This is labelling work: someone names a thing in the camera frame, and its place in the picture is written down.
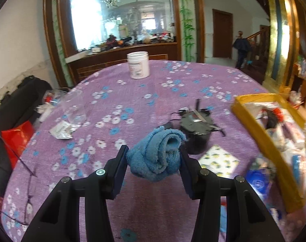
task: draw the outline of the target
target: white plastic jar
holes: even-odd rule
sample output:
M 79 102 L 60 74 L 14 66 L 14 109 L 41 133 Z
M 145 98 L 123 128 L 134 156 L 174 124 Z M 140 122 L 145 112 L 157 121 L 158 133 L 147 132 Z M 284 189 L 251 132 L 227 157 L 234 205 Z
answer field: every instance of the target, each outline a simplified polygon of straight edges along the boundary
M 127 62 L 131 78 L 142 79 L 150 75 L 148 52 L 129 53 L 127 54 Z

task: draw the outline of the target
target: person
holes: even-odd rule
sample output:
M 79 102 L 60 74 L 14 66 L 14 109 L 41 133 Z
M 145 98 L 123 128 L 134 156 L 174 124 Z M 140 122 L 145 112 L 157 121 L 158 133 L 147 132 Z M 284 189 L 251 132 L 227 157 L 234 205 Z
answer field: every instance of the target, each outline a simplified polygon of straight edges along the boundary
M 238 31 L 238 37 L 233 44 L 233 47 L 238 50 L 238 59 L 236 63 L 236 68 L 240 69 L 241 65 L 244 63 L 245 58 L 252 47 L 246 38 L 243 38 L 243 32 Z

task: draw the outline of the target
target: staircase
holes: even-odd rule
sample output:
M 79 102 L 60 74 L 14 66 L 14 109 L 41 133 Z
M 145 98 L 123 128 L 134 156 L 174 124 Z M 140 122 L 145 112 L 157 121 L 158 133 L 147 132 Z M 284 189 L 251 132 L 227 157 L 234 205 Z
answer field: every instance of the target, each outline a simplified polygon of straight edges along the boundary
M 241 71 L 252 77 L 259 84 L 262 84 L 269 59 L 270 27 L 267 26 L 250 35 L 247 40 L 252 45 L 252 51 L 248 53 L 247 62 Z

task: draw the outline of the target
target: white wall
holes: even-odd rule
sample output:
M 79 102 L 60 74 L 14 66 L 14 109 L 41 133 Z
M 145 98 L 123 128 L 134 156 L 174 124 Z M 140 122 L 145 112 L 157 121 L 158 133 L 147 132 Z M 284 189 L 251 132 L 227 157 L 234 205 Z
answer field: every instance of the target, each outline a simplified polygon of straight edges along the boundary
M 205 57 L 213 56 L 213 15 L 212 9 L 233 14 L 233 42 L 238 31 L 244 37 L 260 30 L 260 25 L 270 25 L 269 17 L 256 0 L 204 0 L 205 14 Z M 232 58 L 237 59 L 237 50 L 233 48 Z
M 43 25 L 43 0 L 7 0 L 0 10 L 0 97 L 33 74 L 57 87 Z

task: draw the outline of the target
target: black chair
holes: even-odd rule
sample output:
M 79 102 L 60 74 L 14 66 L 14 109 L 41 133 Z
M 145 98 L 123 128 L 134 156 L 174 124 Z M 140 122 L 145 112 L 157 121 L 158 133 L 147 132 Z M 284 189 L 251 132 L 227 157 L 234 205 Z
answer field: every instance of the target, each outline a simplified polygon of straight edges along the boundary
M 26 77 L 12 94 L 6 94 L 0 105 L 0 133 L 15 128 L 29 120 L 32 124 L 39 117 L 35 108 L 42 104 L 42 98 L 52 87 L 46 81 L 34 76 Z M 0 139 L 0 197 L 4 197 L 8 180 L 12 173 L 4 143 Z M 11 239 L 0 222 L 0 242 Z

